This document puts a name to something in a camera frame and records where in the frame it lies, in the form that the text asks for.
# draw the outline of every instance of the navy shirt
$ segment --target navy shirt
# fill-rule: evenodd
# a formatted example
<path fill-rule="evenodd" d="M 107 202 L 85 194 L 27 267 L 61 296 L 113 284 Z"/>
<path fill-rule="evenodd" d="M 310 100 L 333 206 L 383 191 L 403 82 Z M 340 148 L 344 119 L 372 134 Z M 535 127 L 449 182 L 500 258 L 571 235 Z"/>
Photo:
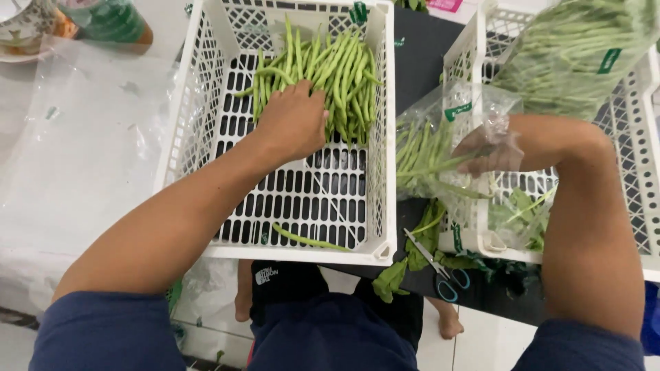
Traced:
<path fill-rule="evenodd" d="M 410 344 L 349 295 L 269 306 L 265 325 L 253 331 L 251 371 L 416 370 Z M 74 292 L 46 310 L 30 370 L 180 371 L 185 364 L 164 297 Z M 642 371 L 644 355 L 628 337 L 549 320 L 514 370 Z"/>

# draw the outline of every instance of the the north face logo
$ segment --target the north face logo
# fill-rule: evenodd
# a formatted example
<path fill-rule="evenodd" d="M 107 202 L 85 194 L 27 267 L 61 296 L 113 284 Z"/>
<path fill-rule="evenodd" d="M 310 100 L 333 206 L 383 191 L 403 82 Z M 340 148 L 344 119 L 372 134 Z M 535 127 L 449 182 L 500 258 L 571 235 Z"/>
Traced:
<path fill-rule="evenodd" d="M 257 274 L 254 275 L 254 278 L 257 280 L 257 285 L 261 285 L 264 282 L 270 281 L 271 276 L 276 274 L 277 271 L 273 271 L 273 268 L 268 267 L 258 271 Z"/>

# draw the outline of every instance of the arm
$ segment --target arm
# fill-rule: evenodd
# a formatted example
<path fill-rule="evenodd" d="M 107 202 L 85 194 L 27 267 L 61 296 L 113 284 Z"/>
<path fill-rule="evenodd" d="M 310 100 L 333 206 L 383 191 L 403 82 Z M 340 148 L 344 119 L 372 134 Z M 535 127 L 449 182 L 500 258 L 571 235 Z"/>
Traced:
<path fill-rule="evenodd" d="M 512 116 L 509 129 L 519 134 L 521 162 L 504 160 L 512 152 L 502 149 L 459 171 L 479 176 L 487 170 L 517 170 L 510 167 L 516 162 L 521 171 L 555 166 L 560 182 L 542 273 L 549 312 L 638 339 L 644 278 L 610 139 L 591 123 L 550 116 Z M 461 144 L 472 147 L 478 136 Z"/>
<path fill-rule="evenodd" d="M 117 221 L 70 266 L 53 301 L 75 291 L 165 292 L 261 179 L 325 144 L 325 97 L 310 97 L 311 86 L 274 92 L 257 129 Z"/>

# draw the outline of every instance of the navy blue sleeve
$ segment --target navy blue sleeve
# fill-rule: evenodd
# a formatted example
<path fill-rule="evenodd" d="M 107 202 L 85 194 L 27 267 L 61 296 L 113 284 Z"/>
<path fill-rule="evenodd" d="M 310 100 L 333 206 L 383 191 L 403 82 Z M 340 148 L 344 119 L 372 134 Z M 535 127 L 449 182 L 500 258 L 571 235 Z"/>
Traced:
<path fill-rule="evenodd" d="M 644 371 L 642 344 L 570 320 L 548 320 L 537 329 L 513 371 Z"/>
<path fill-rule="evenodd" d="M 45 312 L 30 371 L 185 370 L 162 295 L 72 292 Z"/>

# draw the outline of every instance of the cup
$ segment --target cup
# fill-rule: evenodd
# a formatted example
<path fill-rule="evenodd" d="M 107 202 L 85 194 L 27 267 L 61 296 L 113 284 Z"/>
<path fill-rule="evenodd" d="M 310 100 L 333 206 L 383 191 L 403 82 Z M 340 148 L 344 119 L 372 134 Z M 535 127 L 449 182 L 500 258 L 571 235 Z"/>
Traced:
<path fill-rule="evenodd" d="M 54 0 L 2 0 L 0 53 L 36 54 L 44 34 L 55 28 Z"/>

